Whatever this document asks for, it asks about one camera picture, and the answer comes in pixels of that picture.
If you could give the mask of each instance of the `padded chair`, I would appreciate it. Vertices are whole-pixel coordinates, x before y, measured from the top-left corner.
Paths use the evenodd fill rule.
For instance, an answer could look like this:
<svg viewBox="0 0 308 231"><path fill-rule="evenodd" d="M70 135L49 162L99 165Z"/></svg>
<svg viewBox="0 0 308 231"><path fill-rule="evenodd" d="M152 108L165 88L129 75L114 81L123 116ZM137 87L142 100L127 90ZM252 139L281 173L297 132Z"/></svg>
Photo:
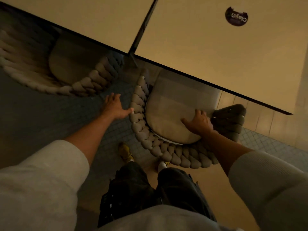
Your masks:
<svg viewBox="0 0 308 231"><path fill-rule="evenodd" d="M211 117L214 130L238 141L246 109L241 104L215 110L220 91L187 77L162 70L154 87L143 70L132 95L132 130L141 145L152 155L184 168L209 167L218 161L200 136L189 132L180 122L191 120L194 109Z"/></svg>
<svg viewBox="0 0 308 231"><path fill-rule="evenodd" d="M84 97L104 91L122 73L122 54L67 32L59 34L10 9L0 10L0 17L0 66L22 85Z"/></svg>

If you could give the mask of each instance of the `hand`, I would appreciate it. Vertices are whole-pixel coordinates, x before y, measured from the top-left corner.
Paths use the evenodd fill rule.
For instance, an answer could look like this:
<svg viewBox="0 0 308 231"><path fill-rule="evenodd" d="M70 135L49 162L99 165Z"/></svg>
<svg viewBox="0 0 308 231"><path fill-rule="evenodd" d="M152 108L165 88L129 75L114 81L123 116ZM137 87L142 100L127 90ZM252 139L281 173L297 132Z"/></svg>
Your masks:
<svg viewBox="0 0 308 231"><path fill-rule="evenodd" d="M196 134L203 137L205 134L213 132L213 125L210 118L206 115L206 112L195 109L195 116L191 122L187 119L182 118L181 122L186 126L186 128Z"/></svg>
<svg viewBox="0 0 308 231"><path fill-rule="evenodd" d="M122 109L120 96L121 94L114 93L106 96L101 116L109 116L114 121L117 119L123 119L134 111L133 108L127 110Z"/></svg>

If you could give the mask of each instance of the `person's left arm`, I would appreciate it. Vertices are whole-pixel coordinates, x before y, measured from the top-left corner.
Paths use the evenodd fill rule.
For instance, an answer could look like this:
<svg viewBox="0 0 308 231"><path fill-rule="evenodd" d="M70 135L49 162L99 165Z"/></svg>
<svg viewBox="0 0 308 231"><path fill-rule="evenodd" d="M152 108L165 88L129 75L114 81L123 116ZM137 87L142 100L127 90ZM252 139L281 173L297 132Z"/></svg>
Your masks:
<svg viewBox="0 0 308 231"><path fill-rule="evenodd" d="M73 230L77 191L85 181L100 141L123 110L119 94L106 97L101 115L64 140L45 146L17 166L0 170L3 230Z"/></svg>

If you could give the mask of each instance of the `person's left hand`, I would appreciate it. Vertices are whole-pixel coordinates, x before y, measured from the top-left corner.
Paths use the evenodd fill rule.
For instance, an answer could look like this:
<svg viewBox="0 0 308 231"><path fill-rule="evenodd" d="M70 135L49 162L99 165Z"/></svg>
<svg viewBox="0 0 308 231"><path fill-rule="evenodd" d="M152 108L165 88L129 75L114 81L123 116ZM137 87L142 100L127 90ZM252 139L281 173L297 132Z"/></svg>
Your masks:
<svg viewBox="0 0 308 231"><path fill-rule="evenodd" d="M122 109L120 96L121 94L114 93L106 96L101 116L110 116L112 120L123 119L134 111L133 108Z"/></svg>

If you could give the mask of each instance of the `table top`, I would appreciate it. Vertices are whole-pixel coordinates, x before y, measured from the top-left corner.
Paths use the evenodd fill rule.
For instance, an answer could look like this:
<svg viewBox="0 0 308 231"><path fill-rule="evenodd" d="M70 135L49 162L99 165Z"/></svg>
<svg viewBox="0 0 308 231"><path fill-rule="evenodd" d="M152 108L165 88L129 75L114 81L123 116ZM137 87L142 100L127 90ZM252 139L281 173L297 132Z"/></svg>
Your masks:
<svg viewBox="0 0 308 231"><path fill-rule="evenodd" d="M0 0L128 53L154 0Z"/></svg>
<svg viewBox="0 0 308 231"><path fill-rule="evenodd" d="M135 54L292 114L308 74L307 7L308 0L158 0Z"/></svg>

